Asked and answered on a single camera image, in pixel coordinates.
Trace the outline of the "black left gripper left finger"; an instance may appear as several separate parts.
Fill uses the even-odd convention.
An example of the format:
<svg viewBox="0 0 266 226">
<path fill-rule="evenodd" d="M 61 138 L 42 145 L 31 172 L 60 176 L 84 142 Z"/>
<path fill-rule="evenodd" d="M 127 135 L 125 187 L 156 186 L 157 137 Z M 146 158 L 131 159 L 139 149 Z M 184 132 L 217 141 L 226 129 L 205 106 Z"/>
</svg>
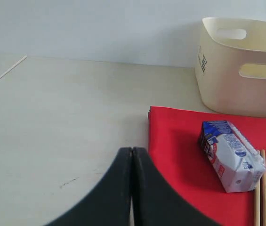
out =
<svg viewBox="0 0 266 226">
<path fill-rule="evenodd" d="M 132 148 L 118 150 L 96 186 L 49 226 L 128 226 L 131 207 Z"/>
</svg>

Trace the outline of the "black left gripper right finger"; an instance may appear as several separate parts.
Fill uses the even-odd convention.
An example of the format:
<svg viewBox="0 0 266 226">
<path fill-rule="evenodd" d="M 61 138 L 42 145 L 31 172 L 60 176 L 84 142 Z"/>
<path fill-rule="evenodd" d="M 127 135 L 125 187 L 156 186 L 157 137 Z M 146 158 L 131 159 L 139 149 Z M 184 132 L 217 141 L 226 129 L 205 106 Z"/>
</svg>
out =
<svg viewBox="0 0 266 226">
<path fill-rule="evenodd" d="M 136 226 L 218 226 L 164 179 L 146 149 L 132 150 L 131 197 Z"/>
</svg>

